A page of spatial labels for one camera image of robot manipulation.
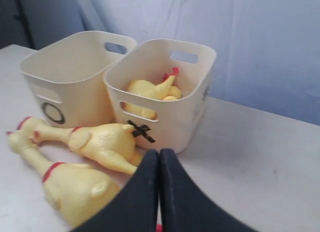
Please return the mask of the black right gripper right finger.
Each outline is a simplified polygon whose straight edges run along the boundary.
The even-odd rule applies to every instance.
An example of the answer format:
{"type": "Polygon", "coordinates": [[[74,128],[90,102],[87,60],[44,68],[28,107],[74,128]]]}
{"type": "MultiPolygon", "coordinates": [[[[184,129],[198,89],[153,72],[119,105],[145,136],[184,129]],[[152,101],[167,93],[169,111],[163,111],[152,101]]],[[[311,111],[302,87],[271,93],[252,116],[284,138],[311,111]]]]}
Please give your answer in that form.
{"type": "Polygon", "coordinates": [[[162,149],[159,154],[163,231],[255,231],[210,200],[187,174],[173,150],[162,149]]]}

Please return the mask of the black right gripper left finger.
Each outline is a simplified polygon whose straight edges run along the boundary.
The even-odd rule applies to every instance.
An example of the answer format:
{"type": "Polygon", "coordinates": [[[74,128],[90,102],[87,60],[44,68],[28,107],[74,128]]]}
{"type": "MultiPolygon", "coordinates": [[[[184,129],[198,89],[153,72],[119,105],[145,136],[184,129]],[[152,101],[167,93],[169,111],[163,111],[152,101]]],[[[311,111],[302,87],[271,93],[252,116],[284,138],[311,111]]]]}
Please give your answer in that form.
{"type": "Polygon", "coordinates": [[[130,180],[99,213],[73,231],[156,231],[159,154],[149,150],[130,180]]]}

